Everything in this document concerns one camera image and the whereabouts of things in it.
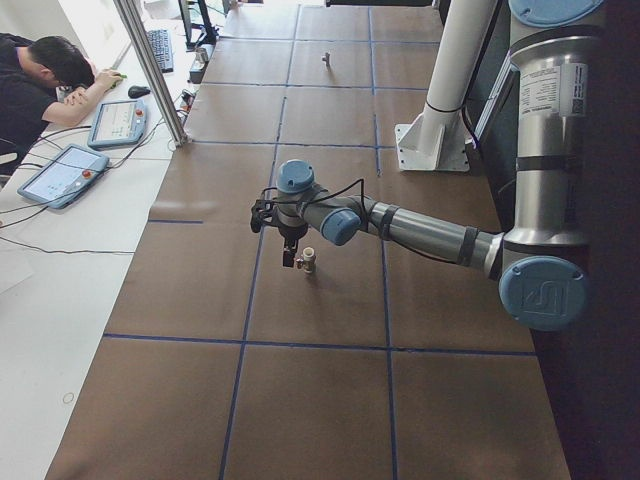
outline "white cylinder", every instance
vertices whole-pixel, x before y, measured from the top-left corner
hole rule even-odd
[[[497,0],[451,1],[424,106],[419,151],[433,151],[442,126],[445,134],[451,131],[497,3]]]
[[[302,250],[302,268],[305,273],[313,273],[316,268],[316,252],[311,247]]]

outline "metal pole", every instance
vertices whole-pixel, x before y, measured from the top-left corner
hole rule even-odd
[[[160,112],[167,122],[167,127],[171,132],[173,141],[176,147],[180,147],[187,141],[187,134],[182,128],[182,122],[176,112],[167,84],[153,56],[153,50],[151,50],[151,45],[147,39],[147,32],[142,24],[138,10],[133,0],[115,0],[114,3],[122,19],[122,23],[129,32],[131,43],[136,50],[142,70],[158,102]]]

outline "wire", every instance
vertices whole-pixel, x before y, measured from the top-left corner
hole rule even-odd
[[[5,143],[8,143],[10,145],[13,145],[16,148],[19,148],[17,143],[12,142],[11,140],[7,140],[6,138],[0,137],[0,142],[5,142]]]
[[[47,142],[47,143],[50,143],[51,145],[53,145],[54,147],[56,147],[58,150],[62,150],[62,147],[61,147],[60,145],[58,145],[58,144],[57,144],[57,143],[55,143],[55,142],[52,142],[51,140],[49,140],[49,138],[48,138],[48,137],[47,137],[47,138],[41,137],[41,138],[39,138],[39,139],[38,139],[38,141],[40,141],[40,140],[43,140],[43,141],[45,141],[45,142]]]
[[[280,200],[275,200],[275,199],[274,200],[270,200],[270,202],[275,204],[275,205],[293,205],[293,204],[295,204],[295,205],[300,205],[300,206],[303,206],[303,205],[307,205],[308,206],[308,205],[312,205],[314,203],[319,203],[319,202],[323,202],[325,200],[329,200],[331,198],[335,198],[338,195],[341,195],[344,192],[346,192],[347,190],[353,188],[357,184],[360,184],[360,202],[361,202],[361,205],[362,205],[362,215],[365,217],[364,220],[367,223],[369,223],[370,222],[370,220],[369,220],[369,212],[367,211],[367,209],[365,207],[365,204],[364,204],[364,198],[365,198],[365,195],[364,195],[364,190],[365,190],[364,189],[364,178],[359,178],[358,180],[356,180],[355,182],[351,183],[347,187],[345,187],[342,190],[339,190],[339,191],[337,191],[337,192],[335,192],[335,193],[333,193],[331,195],[327,195],[326,197],[314,199],[314,200],[312,200],[310,202],[300,202],[299,200],[280,201]],[[267,188],[263,189],[262,190],[262,195],[264,195],[265,192],[267,192],[269,190],[277,190],[277,187],[267,187]],[[423,258],[426,258],[428,260],[432,260],[434,262],[439,262],[439,263],[452,264],[452,265],[456,264],[456,262],[454,262],[452,260],[446,260],[444,258],[435,257],[433,255],[429,255],[427,253],[421,252],[420,250],[416,250],[415,248],[410,247],[409,245],[405,245],[404,243],[402,243],[399,240],[396,240],[394,238],[391,238],[390,240],[392,242],[396,243],[397,245],[399,245],[400,247],[405,248],[405,249],[409,250],[410,252],[413,252],[416,255],[419,255],[419,256],[421,256]]]
[[[40,209],[40,210],[38,210],[36,213],[34,213],[34,214],[32,214],[32,215],[29,215],[28,217],[25,217],[25,218],[23,218],[23,219],[21,219],[21,220],[17,220],[17,221],[15,221],[15,222],[7,223],[7,224],[5,224],[5,225],[0,225],[0,229],[2,229],[2,228],[7,228],[7,227],[12,227],[12,226],[17,225],[17,224],[19,224],[19,223],[26,222],[26,221],[27,221],[27,220],[29,220],[30,218],[33,218],[33,217],[35,217],[36,215],[40,215],[40,214],[41,214],[42,212],[44,212],[47,208],[48,208],[48,207],[41,208],[41,209]]]
[[[11,210],[5,210],[4,212],[0,212],[0,215],[4,215],[6,213],[17,212],[18,210],[24,210],[26,208],[35,208],[35,207],[42,207],[42,206],[48,207],[50,203],[55,202],[56,200],[60,200],[61,198],[69,197],[71,195],[75,195],[76,193],[81,192],[81,191],[82,191],[82,188],[79,188],[78,190],[74,190],[72,192],[60,195],[59,197],[56,197],[53,200],[47,200],[46,202],[34,203],[33,205],[25,205],[23,207],[13,208]]]
[[[476,150],[478,150],[478,152],[482,156],[482,150],[480,148],[480,140],[478,140],[478,137],[476,137],[473,126],[471,125],[471,121],[469,120],[469,117],[467,115],[468,115],[468,108],[466,105],[464,105],[461,112],[462,123],[464,123],[464,128],[467,129],[467,132],[469,132],[469,135],[471,135],[471,139],[473,140],[473,147]]]
[[[18,165],[18,167],[16,168],[16,170],[18,168],[24,168],[24,167],[38,167],[38,168],[42,168],[44,165],[40,165],[39,163],[31,163],[31,162],[22,162],[20,165]]]
[[[135,152],[137,149],[139,149],[140,147],[146,145],[147,143],[149,143],[151,141],[151,139],[153,138],[153,136],[156,133],[156,129],[160,125],[162,125],[163,123],[164,123],[163,120],[159,120],[158,123],[155,124],[155,126],[151,129],[151,131],[147,134],[147,136],[142,139],[142,141],[140,143],[138,143],[135,147],[133,147],[129,151],[129,153],[127,153],[124,157],[122,157],[122,159],[120,159],[119,162],[116,162],[113,165],[107,167],[106,170],[114,170],[114,169],[120,168],[122,165],[124,165],[124,162],[126,162],[131,157],[131,155],[133,155],[133,152]]]
[[[87,129],[87,128],[91,128],[91,125],[78,125],[78,126],[75,126],[75,127],[63,128],[62,130],[56,130],[55,132],[51,132],[50,134],[45,135],[45,136],[41,135],[40,139],[46,140],[47,138],[50,138],[50,137],[53,137],[53,136],[56,136],[56,135],[60,135],[61,133],[70,132],[70,131],[73,131],[73,130],[84,130],[84,129]]]
[[[32,250],[37,250],[42,253],[63,253],[65,255],[75,255],[78,253],[95,253],[95,254],[108,254],[108,255],[133,255],[135,252],[127,252],[123,250],[46,250],[41,247],[37,247],[35,245],[28,245],[26,243],[16,242],[15,240],[10,240],[5,237],[0,237],[0,240],[3,240],[8,243],[13,243],[14,245],[19,245],[21,247],[30,248]]]
[[[514,183],[516,183],[516,179],[512,178],[511,180],[509,180],[507,183],[505,183],[503,186],[501,186],[498,189],[498,191],[496,192],[496,195],[498,195],[498,197],[501,197],[502,194],[505,192],[505,190],[509,188],[511,185],[513,185]]]

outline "black cable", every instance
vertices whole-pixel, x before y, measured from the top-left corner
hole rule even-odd
[[[137,149],[139,149],[140,147],[146,145],[147,143],[149,143],[151,141],[151,139],[153,138],[153,136],[156,133],[156,129],[160,125],[162,125],[162,123],[164,123],[164,122],[162,120],[159,120],[158,123],[155,124],[155,126],[151,129],[151,131],[147,134],[147,136],[142,139],[142,141],[140,143],[138,143],[135,147],[133,147],[129,151],[129,153],[127,153],[124,157],[122,157],[122,159],[120,159],[119,162],[116,162],[113,165],[108,166],[106,168],[106,170],[113,170],[115,168],[120,168],[122,165],[124,165],[124,162],[126,162],[131,157],[131,155],[133,155],[133,152],[135,152]]]
[[[42,168],[43,166],[44,165],[40,165],[39,163],[22,162],[20,165],[18,165],[18,168],[23,168],[23,167],[38,167],[38,168]]]
[[[516,183],[516,179],[512,178],[511,180],[509,180],[507,183],[505,183],[503,186],[501,186],[498,191],[496,192],[496,195],[498,195],[498,197],[501,197],[502,194],[504,193],[504,191],[509,188],[511,185],[513,185],[514,183]]]
[[[482,149],[480,148],[480,140],[478,139],[478,137],[475,134],[474,128],[471,125],[471,120],[469,120],[469,117],[467,116],[468,114],[468,109],[467,106],[465,105],[462,112],[460,113],[462,116],[462,123],[464,124],[464,127],[467,129],[467,132],[469,132],[469,135],[471,135],[471,139],[473,140],[473,146],[476,150],[478,150],[478,153],[480,154],[480,157],[482,157]]]
[[[4,212],[0,212],[0,215],[4,215],[6,213],[17,212],[18,210],[24,210],[26,208],[35,208],[35,207],[42,207],[42,206],[44,206],[46,208],[46,207],[49,206],[50,203],[53,203],[53,202],[55,202],[57,200],[60,200],[61,198],[64,198],[64,197],[69,197],[71,195],[75,195],[75,194],[77,194],[78,192],[81,192],[81,191],[82,191],[82,189],[78,189],[78,190],[74,190],[73,192],[69,192],[69,193],[65,193],[63,195],[60,195],[59,197],[56,197],[53,200],[47,200],[46,202],[34,203],[33,205],[25,205],[23,207],[13,208],[11,210],[5,210]]]
[[[42,141],[45,141],[45,142],[47,142],[47,143],[50,143],[51,145],[53,145],[54,147],[56,147],[58,150],[62,150],[62,147],[61,147],[60,145],[58,145],[58,144],[57,144],[57,143],[55,143],[55,142],[52,142],[51,140],[49,140],[49,138],[48,138],[48,137],[40,137],[40,138],[38,139],[38,141],[36,141],[36,143],[38,143],[38,142],[39,142],[39,141],[41,141],[41,140],[42,140]]]
[[[484,58],[484,54],[487,51],[487,48],[489,47],[489,42],[491,41],[491,36],[493,35],[493,31],[496,28],[496,23],[498,21],[498,17],[500,15],[500,10],[502,8],[502,2],[503,0],[498,0],[498,2],[496,3],[496,6],[493,10],[493,13],[491,14],[491,19],[489,20],[489,26],[487,28],[487,33],[484,36],[484,38],[482,39],[482,45],[480,47],[480,52],[478,54],[478,60],[476,60],[476,63],[473,67],[473,72],[471,74],[471,78],[469,79],[469,85],[467,87],[467,91],[464,94],[464,101],[462,102],[463,106],[464,104],[467,103],[467,100],[469,99],[469,95],[471,94],[471,90],[473,89],[473,84],[476,81],[476,78],[478,76],[478,71],[480,70],[480,64],[482,63],[482,59]]]
[[[7,227],[12,227],[12,226],[17,225],[17,224],[19,224],[19,223],[26,222],[26,221],[27,221],[27,220],[29,220],[30,218],[33,218],[33,217],[35,217],[36,215],[40,215],[40,214],[41,214],[42,212],[44,212],[47,208],[49,208],[49,207],[41,208],[41,209],[40,209],[40,210],[38,210],[36,213],[34,213],[34,214],[32,214],[32,215],[29,215],[28,217],[25,217],[25,218],[23,218],[23,219],[21,219],[21,220],[17,220],[17,221],[15,221],[15,222],[7,223],[7,224],[5,224],[5,225],[0,225],[0,229],[2,229],[2,228],[7,228]]]
[[[12,146],[14,146],[16,148],[20,148],[17,143],[12,142],[11,140],[7,140],[6,138],[0,137],[0,142],[8,143],[8,144],[10,144],[10,145],[12,145]]]
[[[78,253],[95,253],[95,254],[108,254],[108,255],[133,255],[135,252],[127,252],[123,250],[46,250],[41,247],[36,247],[35,245],[28,245],[26,243],[16,242],[15,240],[9,240],[5,237],[0,237],[0,240],[5,242],[13,243],[14,245],[19,245],[21,247],[30,248],[32,250],[37,250],[42,253],[63,253],[65,255],[75,255]]]
[[[326,197],[322,197],[322,198],[316,198],[313,199],[309,202],[301,202],[300,200],[288,200],[288,201],[283,201],[283,200],[269,200],[269,202],[273,203],[274,205],[296,205],[296,206],[300,206],[302,209],[306,208],[309,205],[313,205],[314,203],[320,203],[320,202],[324,202],[325,200],[329,200],[331,198],[335,198],[338,195],[343,194],[344,192],[350,190],[351,188],[355,187],[357,184],[360,184],[360,205],[362,207],[362,215],[364,216],[364,222],[365,224],[369,223],[369,213],[367,212],[367,208],[364,204],[364,178],[359,178],[358,180],[356,180],[355,182],[351,183],[350,185],[346,186],[345,188],[343,188],[342,190],[339,190],[335,193],[332,193],[331,195],[327,195]],[[265,189],[262,190],[262,195],[264,195],[264,193],[268,190],[277,190],[277,187],[267,187]]]
[[[42,158],[43,160],[47,160],[48,162],[56,163],[58,165],[62,165],[63,167],[77,168],[78,170],[83,170],[83,171],[87,170],[87,171],[93,172],[93,173],[101,173],[102,172],[101,170],[94,170],[93,168],[79,167],[78,165],[71,165],[69,163],[64,163],[64,162],[61,162],[60,160],[58,160],[56,158],[47,158],[47,157],[45,157],[43,155],[38,155],[37,153],[29,152],[28,155],[32,155],[32,156],[37,157],[37,158]],[[36,165],[36,166],[38,166],[37,163],[21,163],[20,165]]]
[[[62,130],[56,130],[55,132],[51,132],[50,134],[45,135],[45,136],[41,135],[38,140],[40,140],[40,139],[46,140],[47,138],[53,137],[55,135],[60,135],[61,133],[70,132],[72,130],[84,130],[84,129],[87,129],[87,128],[91,128],[91,125],[77,125],[75,127],[63,128]]]

